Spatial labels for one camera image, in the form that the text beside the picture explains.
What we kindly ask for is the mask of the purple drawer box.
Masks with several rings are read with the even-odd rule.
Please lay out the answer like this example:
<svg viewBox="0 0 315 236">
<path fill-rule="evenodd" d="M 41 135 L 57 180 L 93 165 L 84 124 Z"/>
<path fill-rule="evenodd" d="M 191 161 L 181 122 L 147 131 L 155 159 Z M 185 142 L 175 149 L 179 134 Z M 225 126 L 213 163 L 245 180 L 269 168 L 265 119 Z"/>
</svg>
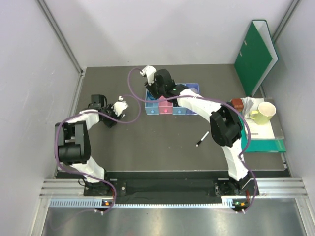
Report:
<svg viewBox="0 0 315 236">
<path fill-rule="evenodd" d="M 198 83 L 186 83 L 186 86 L 190 88 L 196 88 L 198 89 L 198 92 L 200 94 L 199 84 Z M 197 113 L 193 112 L 192 110 L 187 109 L 186 115 L 196 116 Z"/>
</svg>

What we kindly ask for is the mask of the blue paint jar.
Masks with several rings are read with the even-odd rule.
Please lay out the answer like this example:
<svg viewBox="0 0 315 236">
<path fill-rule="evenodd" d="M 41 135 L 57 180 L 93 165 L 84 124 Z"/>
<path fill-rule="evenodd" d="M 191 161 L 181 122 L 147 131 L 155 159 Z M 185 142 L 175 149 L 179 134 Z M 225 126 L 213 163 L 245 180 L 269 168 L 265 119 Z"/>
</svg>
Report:
<svg viewBox="0 0 315 236">
<path fill-rule="evenodd" d="M 148 100 L 156 100 L 150 93 L 147 93 Z"/>
</svg>

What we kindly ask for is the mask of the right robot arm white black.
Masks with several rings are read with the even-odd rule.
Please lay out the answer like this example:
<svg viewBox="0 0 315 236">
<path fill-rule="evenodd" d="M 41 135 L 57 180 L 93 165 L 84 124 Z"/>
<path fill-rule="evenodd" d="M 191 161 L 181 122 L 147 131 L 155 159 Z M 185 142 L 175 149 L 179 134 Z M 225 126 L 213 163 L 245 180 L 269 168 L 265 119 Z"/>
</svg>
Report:
<svg viewBox="0 0 315 236">
<path fill-rule="evenodd" d="M 146 66 L 140 74 L 147 79 L 145 87 L 154 99 L 164 97 L 168 102 L 191 110 L 209 122 L 212 138 L 222 147 L 228 164 L 229 180 L 218 182 L 217 192 L 222 196 L 245 194 L 251 177 L 242 154 L 243 126 L 232 104 L 224 106 L 219 102 L 204 100 L 190 87 L 175 83 L 166 69 L 156 70 Z"/>
</svg>

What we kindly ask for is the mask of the teal blue drawer box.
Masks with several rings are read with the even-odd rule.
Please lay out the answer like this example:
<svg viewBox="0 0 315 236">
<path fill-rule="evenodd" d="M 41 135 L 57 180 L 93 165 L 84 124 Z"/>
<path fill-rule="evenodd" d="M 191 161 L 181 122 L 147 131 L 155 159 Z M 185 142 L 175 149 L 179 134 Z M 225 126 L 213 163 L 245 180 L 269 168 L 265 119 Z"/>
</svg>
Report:
<svg viewBox="0 0 315 236">
<path fill-rule="evenodd" d="M 187 109 L 185 107 L 173 106 L 173 115 L 184 116 L 186 115 Z"/>
</svg>

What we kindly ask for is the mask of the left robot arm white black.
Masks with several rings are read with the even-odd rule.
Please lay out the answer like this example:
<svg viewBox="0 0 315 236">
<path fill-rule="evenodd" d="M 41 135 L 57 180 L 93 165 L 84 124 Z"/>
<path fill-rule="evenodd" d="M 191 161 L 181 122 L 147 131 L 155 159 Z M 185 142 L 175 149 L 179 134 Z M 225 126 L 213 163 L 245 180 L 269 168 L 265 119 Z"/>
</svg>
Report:
<svg viewBox="0 0 315 236">
<path fill-rule="evenodd" d="M 59 163 L 73 168 L 74 173 L 81 174 L 86 190 L 95 195 L 114 195 L 116 191 L 107 171 L 92 157 L 89 130 L 100 122 L 113 127 L 124 117 L 127 108 L 122 96 L 115 103 L 108 103 L 106 96 L 95 94 L 87 108 L 55 125 L 55 157 Z"/>
</svg>

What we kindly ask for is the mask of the light blue drawer box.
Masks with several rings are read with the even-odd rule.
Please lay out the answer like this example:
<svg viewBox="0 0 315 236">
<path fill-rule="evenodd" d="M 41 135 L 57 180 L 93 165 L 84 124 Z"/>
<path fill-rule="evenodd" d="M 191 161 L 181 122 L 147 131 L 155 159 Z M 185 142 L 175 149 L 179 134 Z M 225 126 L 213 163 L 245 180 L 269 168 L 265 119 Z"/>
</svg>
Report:
<svg viewBox="0 0 315 236">
<path fill-rule="evenodd" d="M 159 103 L 158 100 L 148 100 L 147 93 L 149 93 L 148 90 L 146 90 L 146 102 L 145 102 L 145 111 L 147 115 L 159 115 Z"/>
</svg>

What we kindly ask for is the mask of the black cap white marker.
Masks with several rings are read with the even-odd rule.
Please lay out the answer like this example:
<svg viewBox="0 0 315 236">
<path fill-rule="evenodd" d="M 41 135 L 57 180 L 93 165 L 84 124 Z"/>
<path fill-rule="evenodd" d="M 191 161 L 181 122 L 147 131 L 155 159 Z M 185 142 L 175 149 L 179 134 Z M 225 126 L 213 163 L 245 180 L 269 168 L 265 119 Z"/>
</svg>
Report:
<svg viewBox="0 0 315 236">
<path fill-rule="evenodd" d="M 203 136 L 202 138 L 196 143 L 196 147 L 199 147 L 200 144 L 204 141 L 204 139 L 209 135 L 210 131 L 207 131 Z"/>
</svg>

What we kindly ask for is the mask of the pink drawer box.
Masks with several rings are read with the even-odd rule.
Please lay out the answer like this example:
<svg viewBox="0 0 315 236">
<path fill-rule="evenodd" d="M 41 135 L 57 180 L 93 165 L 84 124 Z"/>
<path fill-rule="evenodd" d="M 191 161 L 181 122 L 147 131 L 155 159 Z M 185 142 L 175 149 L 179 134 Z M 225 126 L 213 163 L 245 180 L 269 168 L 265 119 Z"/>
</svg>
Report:
<svg viewBox="0 0 315 236">
<path fill-rule="evenodd" d="M 165 97 L 161 96 L 159 99 L 159 113 L 161 115 L 172 115 L 173 114 L 173 103 L 168 101 L 162 101 Z"/>
</svg>

